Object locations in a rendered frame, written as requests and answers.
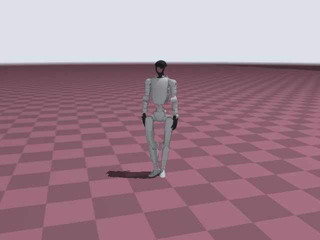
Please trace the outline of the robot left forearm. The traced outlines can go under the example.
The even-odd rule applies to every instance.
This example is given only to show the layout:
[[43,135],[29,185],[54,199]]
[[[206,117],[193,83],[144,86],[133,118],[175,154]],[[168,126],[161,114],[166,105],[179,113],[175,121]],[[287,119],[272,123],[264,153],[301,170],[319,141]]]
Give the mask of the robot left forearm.
[[171,106],[172,106],[172,114],[173,114],[173,116],[176,116],[176,119],[178,119],[179,115],[178,115],[178,99],[177,99],[177,97],[176,97],[176,103],[173,103]]

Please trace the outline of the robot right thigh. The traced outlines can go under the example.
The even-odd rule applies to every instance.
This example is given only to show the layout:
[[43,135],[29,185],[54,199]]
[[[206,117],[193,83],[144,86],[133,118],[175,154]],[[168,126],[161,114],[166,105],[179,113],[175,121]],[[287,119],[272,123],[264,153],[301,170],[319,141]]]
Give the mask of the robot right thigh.
[[149,146],[152,147],[153,150],[158,149],[158,142],[154,140],[154,114],[148,115],[145,118],[145,136]]

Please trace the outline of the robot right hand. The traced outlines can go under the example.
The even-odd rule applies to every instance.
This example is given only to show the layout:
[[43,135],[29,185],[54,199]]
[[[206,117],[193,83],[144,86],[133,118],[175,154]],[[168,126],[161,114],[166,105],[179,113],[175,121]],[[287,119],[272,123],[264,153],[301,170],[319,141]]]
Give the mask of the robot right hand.
[[146,119],[146,114],[143,113],[143,114],[142,114],[142,122],[143,122],[143,124],[144,124],[144,127],[145,127],[145,119]]

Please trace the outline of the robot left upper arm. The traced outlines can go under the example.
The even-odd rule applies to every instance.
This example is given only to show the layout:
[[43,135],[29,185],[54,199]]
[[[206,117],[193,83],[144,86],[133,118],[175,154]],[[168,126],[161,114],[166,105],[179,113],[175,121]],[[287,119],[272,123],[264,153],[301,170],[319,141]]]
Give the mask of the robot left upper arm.
[[171,97],[170,102],[176,103],[176,95],[177,95],[177,82],[174,79],[168,79],[168,84],[171,86]]

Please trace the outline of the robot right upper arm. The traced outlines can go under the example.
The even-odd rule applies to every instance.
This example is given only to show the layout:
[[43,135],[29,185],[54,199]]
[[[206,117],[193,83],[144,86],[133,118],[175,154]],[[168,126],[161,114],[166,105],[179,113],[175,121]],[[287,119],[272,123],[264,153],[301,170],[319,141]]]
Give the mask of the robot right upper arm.
[[145,80],[145,95],[143,96],[143,101],[150,101],[150,92],[151,92],[151,78]]

